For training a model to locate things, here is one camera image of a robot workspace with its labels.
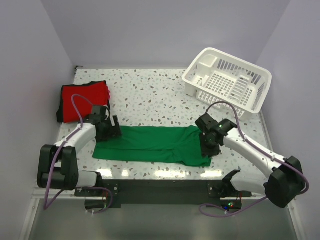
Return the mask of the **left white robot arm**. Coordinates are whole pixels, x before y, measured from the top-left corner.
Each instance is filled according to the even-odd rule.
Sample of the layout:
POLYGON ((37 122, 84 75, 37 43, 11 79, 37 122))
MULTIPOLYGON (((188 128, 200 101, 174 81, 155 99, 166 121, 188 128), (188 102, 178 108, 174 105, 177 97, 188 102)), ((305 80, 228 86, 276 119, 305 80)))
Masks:
POLYGON ((91 140, 97 143, 122 135, 117 115, 107 116, 106 106, 94 105, 69 135, 55 144, 45 144, 39 155, 37 185, 43 189, 74 190, 85 188, 92 196, 104 190, 101 174, 80 170, 77 154, 91 140))

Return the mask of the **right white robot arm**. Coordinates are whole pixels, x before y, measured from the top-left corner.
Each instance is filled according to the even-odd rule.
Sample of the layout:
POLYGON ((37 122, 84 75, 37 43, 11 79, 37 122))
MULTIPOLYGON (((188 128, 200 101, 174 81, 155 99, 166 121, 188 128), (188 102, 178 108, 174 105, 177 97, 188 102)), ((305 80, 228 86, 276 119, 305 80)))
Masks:
POLYGON ((220 148, 226 147, 248 160, 267 178, 265 183, 258 183, 252 177, 235 178, 240 171, 233 170, 222 179, 217 190, 221 197, 233 197, 242 191, 257 193, 265 195, 277 207, 285 208, 307 187, 297 158, 285 158, 263 147, 244 134, 237 123, 228 119, 217 122, 205 113, 195 124, 201 131, 199 139, 203 157, 218 156, 220 148))

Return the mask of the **green t-shirt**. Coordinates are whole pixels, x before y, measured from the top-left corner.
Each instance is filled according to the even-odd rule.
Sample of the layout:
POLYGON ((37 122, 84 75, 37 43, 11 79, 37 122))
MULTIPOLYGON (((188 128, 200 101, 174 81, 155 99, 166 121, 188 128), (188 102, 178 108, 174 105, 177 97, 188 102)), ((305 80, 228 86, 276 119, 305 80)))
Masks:
POLYGON ((97 142, 92 157, 187 167, 211 165, 211 158, 202 156, 199 138, 201 131, 196 126, 122 126, 121 131, 121 136, 97 142))

